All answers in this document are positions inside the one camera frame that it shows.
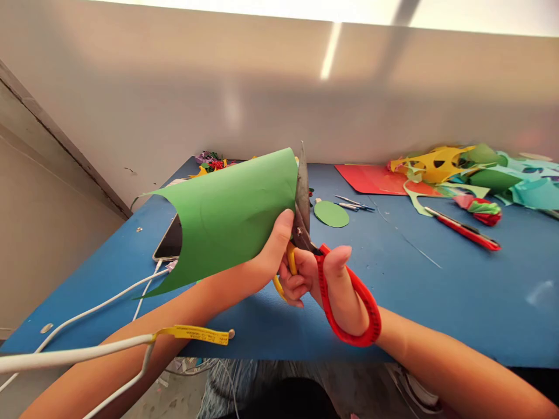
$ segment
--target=scissors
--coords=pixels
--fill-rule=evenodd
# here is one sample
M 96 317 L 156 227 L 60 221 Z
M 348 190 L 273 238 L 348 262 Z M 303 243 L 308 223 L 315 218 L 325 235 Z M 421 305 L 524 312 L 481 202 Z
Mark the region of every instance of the scissors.
M 328 323 L 332 330 L 345 343 L 354 346 L 370 346 L 380 335 L 381 321 L 380 313 L 378 312 L 377 303 L 374 301 L 371 291 L 363 284 L 355 273 L 348 267 L 349 277 L 351 284 L 357 295 L 363 301 L 367 314 L 369 315 L 369 327 L 361 336 L 353 336 L 342 330 L 336 323 L 330 306 L 330 298 L 328 296 L 328 283 L 324 276 L 324 258 L 330 252 L 328 246 L 323 244 L 317 248 L 310 239 L 310 202 L 309 202 L 309 173 L 307 171 L 307 160 L 305 156 L 305 148 L 301 141 L 301 153 L 299 157 L 299 173 L 297 175 L 297 188 L 295 195 L 295 218 L 293 220 L 293 228 L 291 230 L 292 238 L 287 247 L 287 259 L 289 262 L 289 270 L 291 275 L 297 275 L 297 267 L 295 265 L 295 256 L 293 251 L 295 247 L 308 250 L 311 252 L 318 264 L 319 268 L 319 285 L 320 295 L 322 297 L 322 304 L 324 306 L 324 313 L 328 319 Z M 276 277 L 274 279 L 274 286 L 279 295 L 285 300 L 284 291 L 281 284 Z

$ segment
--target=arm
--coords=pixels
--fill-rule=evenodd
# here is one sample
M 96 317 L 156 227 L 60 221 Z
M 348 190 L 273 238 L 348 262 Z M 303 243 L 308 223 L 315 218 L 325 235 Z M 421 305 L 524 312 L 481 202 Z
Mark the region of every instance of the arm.
M 345 269 L 350 255 L 348 246 L 334 249 L 326 256 L 324 272 L 336 321 L 359 336 L 369 326 L 369 319 Z M 285 259 L 279 271 L 288 302 L 303 307 L 300 298 L 310 292 L 322 305 L 316 260 L 299 249 L 295 260 L 299 275 L 289 274 Z M 559 418 L 552 402 L 499 363 L 450 336 L 379 309 L 383 329 L 377 345 L 464 419 Z
M 293 212 L 284 211 L 257 257 L 205 278 L 173 300 L 116 331 L 103 343 L 154 333 L 175 324 L 203 326 L 221 311 L 259 291 L 277 272 L 291 235 L 292 222 Z M 159 336 L 145 376 L 107 406 L 102 416 L 121 417 L 187 343 L 188 340 Z M 137 375 L 145 350 L 145 346 L 138 346 L 75 365 L 45 390 L 21 418 L 83 418 Z

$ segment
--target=table surface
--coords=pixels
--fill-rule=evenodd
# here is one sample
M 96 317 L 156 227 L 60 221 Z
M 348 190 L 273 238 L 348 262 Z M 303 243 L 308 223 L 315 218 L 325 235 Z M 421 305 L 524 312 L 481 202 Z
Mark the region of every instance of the table surface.
M 170 179 L 198 172 L 193 158 Z M 453 336 L 472 348 L 516 367 L 559 368 L 559 223 L 516 205 L 503 208 L 495 227 L 477 222 L 448 199 L 421 198 L 424 205 L 478 227 L 501 243 L 490 253 L 433 218 L 419 215 L 408 197 L 359 195 L 332 165 L 309 165 L 314 196 L 333 194 L 378 205 L 378 211 L 350 212 L 340 229 L 311 215 L 311 236 L 331 248 L 353 246 L 349 265 L 379 305 Z M 151 256 L 175 215 L 163 197 L 153 196 L 84 264 L 53 292 L 2 346 L 2 352 L 35 351 L 55 326 L 105 301 L 153 273 Z M 185 246 L 195 245 L 195 239 Z M 428 255 L 440 268 L 421 252 Z M 187 287 L 146 299 L 140 315 Z M 99 344 L 132 320 L 143 286 L 62 331 L 46 350 Z M 223 312 L 208 327 L 235 329 L 229 346 L 192 342 L 185 356 L 293 360 L 372 360 L 387 355 L 378 347 L 341 343 L 310 296 L 293 308 L 272 284 Z

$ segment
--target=green paper circle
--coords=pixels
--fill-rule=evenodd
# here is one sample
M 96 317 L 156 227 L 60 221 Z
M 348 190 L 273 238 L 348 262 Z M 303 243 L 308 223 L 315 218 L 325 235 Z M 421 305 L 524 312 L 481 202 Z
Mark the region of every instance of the green paper circle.
M 349 215 L 339 205 L 330 201 L 320 201 L 314 205 L 316 218 L 330 227 L 344 227 L 349 224 Z

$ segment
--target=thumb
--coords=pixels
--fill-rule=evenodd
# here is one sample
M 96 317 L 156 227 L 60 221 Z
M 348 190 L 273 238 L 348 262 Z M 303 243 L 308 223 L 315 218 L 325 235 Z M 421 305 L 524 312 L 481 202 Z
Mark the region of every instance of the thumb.
M 274 269 L 280 265 L 281 258 L 287 248 L 287 242 L 291 238 L 293 216 L 293 211 L 289 208 L 278 215 L 268 241 L 257 256 L 261 263 L 269 264 Z
M 339 246 L 328 253 L 324 259 L 324 276 L 336 323 L 350 335 L 361 336 L 369 327 L 369 316 L 345 267 L 351 250 L 351 246 Z

